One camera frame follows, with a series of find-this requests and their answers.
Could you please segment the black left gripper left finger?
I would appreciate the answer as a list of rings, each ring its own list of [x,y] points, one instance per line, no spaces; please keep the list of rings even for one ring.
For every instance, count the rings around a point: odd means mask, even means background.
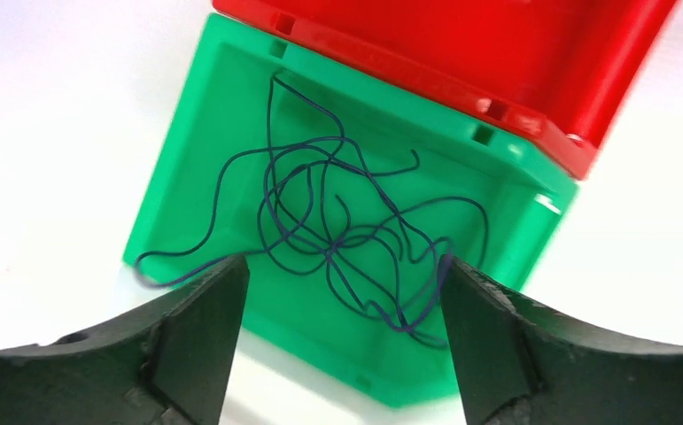
[[[196,281],[46,346],[0,350],[0,424],[215,424],[250,272]]]

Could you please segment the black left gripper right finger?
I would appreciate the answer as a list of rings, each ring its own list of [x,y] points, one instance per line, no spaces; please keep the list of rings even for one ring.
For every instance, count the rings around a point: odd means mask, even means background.
[[[576,319],[446,255],[448,343],[469,424],[683,424],[683,345]]]

